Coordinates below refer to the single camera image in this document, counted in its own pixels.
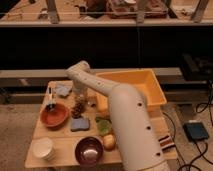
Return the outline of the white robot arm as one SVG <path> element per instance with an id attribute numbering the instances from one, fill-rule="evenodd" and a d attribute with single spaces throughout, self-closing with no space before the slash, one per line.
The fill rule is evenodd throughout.
<path id="1" fill-rule="evenodd" d="M 125 171 L 170 171 L 146 108 L 146 98 L 133 85 L 97 77 L 86 61 L 66 70 L 74 91 L 86 87 L 108 98 L 108 110 Z"/>

